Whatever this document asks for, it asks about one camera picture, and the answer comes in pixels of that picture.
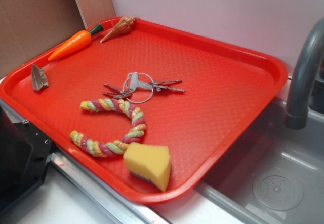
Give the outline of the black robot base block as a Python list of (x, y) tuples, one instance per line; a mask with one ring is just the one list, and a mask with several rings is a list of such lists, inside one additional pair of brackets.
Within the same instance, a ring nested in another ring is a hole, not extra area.
[(1, 109), (1, 215), (44, 183), (53, 148), (36, 125), (13, 123)]

